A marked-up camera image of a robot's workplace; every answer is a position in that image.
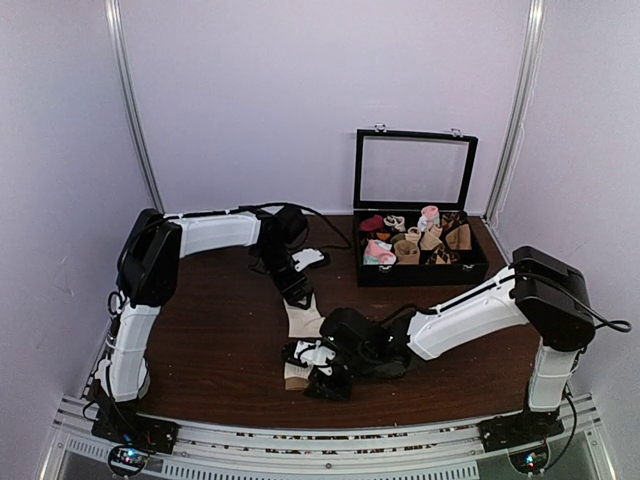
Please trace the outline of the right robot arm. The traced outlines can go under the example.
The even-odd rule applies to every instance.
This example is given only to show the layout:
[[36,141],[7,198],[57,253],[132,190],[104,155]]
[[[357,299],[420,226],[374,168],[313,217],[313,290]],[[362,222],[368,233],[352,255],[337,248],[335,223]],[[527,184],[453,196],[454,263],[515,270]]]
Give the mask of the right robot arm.
[[372,322],[351,308],[325,318],[320,337],[300,341],[290,357],[311,370],[310,393],[347,399],[355,378],[397,379],[413,361],[431,361],[496,331],[530,324],[540,337],[526,409],[513,419],[519,440],[535,440],[551,424],[579,350],[595,337],[583,273],[523,246],[511,265],[481,285],[426,310],[402,309]]

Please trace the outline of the tan brown ribbed sock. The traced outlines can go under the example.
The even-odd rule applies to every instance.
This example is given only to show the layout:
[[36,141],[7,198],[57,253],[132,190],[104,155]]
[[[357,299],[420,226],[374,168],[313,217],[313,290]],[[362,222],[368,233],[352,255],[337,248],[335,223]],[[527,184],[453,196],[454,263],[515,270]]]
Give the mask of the tan brown ribbed sock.
[[461,224],[448,231],[445,241],[451,250],[471,251],[472,235],[468,223]]

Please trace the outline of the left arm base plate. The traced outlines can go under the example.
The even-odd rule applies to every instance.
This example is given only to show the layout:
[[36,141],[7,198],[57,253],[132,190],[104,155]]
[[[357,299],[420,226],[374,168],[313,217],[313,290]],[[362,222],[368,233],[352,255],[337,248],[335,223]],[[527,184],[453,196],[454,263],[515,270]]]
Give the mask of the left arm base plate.
[[152,453],[172,454],[179,425],[175,422],[136,416],[134,426],[120,418],[97,418],[91,428],[95,437],[133,446]]

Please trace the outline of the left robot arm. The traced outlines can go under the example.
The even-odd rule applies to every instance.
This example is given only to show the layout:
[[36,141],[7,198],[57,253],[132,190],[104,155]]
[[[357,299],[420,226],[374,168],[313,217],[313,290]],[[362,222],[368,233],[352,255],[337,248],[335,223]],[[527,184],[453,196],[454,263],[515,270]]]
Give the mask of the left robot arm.
[[185,257],[248,247],[286,304],[312,307],[313,288],[289,251],[307,225],[301,209],[291,204],[275,213],[262,206],[173,215],[153,208],[141,211],[117,261],[119,304],[112,312],[107,357],[97,374],[107,396],[117,403],[142,397],[148,339],[161,308],[177,289]]

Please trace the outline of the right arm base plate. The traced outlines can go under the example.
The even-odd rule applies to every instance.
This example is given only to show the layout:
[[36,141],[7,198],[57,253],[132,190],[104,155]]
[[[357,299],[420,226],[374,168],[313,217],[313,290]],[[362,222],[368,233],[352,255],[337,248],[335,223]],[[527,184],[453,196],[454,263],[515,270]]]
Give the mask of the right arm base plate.
[[556,413],[520,412],[481,421],[478,432],[485,452],[540,442],[564,432]]

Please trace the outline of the cream and brown sock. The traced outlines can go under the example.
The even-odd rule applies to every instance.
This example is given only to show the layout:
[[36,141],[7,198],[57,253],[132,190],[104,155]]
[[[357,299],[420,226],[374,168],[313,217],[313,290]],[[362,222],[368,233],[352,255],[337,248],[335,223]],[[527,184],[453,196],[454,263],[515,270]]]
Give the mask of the cream and brown sock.
[[[315,297],[311,306],[302,309],[289,305],[284,301],[289,328],[288,338],[295,341],[300,339],[317,339],[324,316],[319,312]],[[309,385],[310,367],[298,367],[286,363],[284,366],[284,387],[286,391],[304,391]]]

